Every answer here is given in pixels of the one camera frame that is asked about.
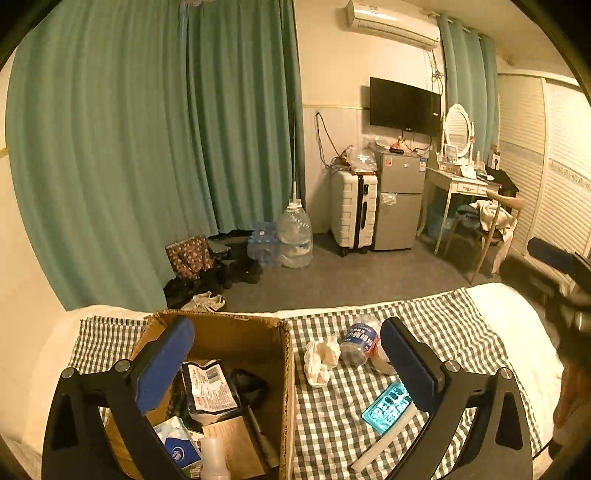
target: suitcase handle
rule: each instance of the suitcase handle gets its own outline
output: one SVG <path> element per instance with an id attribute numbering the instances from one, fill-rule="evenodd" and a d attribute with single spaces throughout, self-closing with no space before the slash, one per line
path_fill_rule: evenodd
<path id="1" fill-rule="evenodd" d="M 368 203 L 364 202 L 361 207 L 361 228 L 365 228 L 365 220 L 368 215 Z"/>

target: sliding wardrobe door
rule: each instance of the sliding wardrobe door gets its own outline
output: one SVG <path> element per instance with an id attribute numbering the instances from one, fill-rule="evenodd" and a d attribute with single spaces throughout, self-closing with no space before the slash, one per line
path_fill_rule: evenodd
<path id="1" fill-rule="evenodd" d="M 527 200 L 511 246 L 525 255 L 544 167 L 546 135 L 542 79 L 499 75 L 498 84 L 501 168 L 519 188 L 519 196 Z"/>
<path id="2" fill-rule="evenodd" d="M 591 107 L 584 94 L 546 83 L 548 168 L 532 236 L 583 255 L 591 234 Z"/>

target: curtain rod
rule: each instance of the curtain rod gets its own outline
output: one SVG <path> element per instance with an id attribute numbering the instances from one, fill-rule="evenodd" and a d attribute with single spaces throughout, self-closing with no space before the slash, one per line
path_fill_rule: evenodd
<path id="1" fill-rule="evenodd" d="M 430 15 L 434 15 L 435 17 L 441 16 L 441 14 L 438 14 L 437 12 L 431 12 Z M 448 18 L 447 23 L 453 23 L 453 20 L 451 18 Z M 466 27 L 462 27 L 462 30 L 467 33 L 472 33 L 472 30 L 470 30 L 469 28 L 466 28 Z"/>

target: air conditioner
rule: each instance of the air conditioner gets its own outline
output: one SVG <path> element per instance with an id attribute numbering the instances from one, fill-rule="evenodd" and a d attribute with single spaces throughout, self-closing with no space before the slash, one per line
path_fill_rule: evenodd
<path id="1" fill-rule="evenodd" d="M 349 28 L 391 38 L 432 50 L 439 45 L 439 27 L 419 18 L 385 8 L 349 1 L 346 7 Z"/>

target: cardboard box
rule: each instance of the cardboard box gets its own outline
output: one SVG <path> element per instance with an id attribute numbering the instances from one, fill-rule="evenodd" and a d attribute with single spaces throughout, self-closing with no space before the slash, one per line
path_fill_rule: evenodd
<path id="1" fill-rule="evenodd" d="M 266 380 L 269 394 L 256 411 L 256 417 L 261 430 L 279 451 L 280 465 L 263 478 L 290 480 L 296 433 L 290 325 L 274 317 L 166 310 L 150 317 L 131 358 L 135 358 L 146 343 L 158 338 L 177 315 L 188 317 L 195 327 L 195 340 L 187 357 L 189 361 L 219 358 L 229 371 L 243 368 Z M 157 425 L 165 420 L 170 398 L 169 389 L 158 408 L 147 413 L 150 424 Z M 131 478 L 142 480 L 112 418 L 107 422 L 106 431 L 121 469 Z"/>

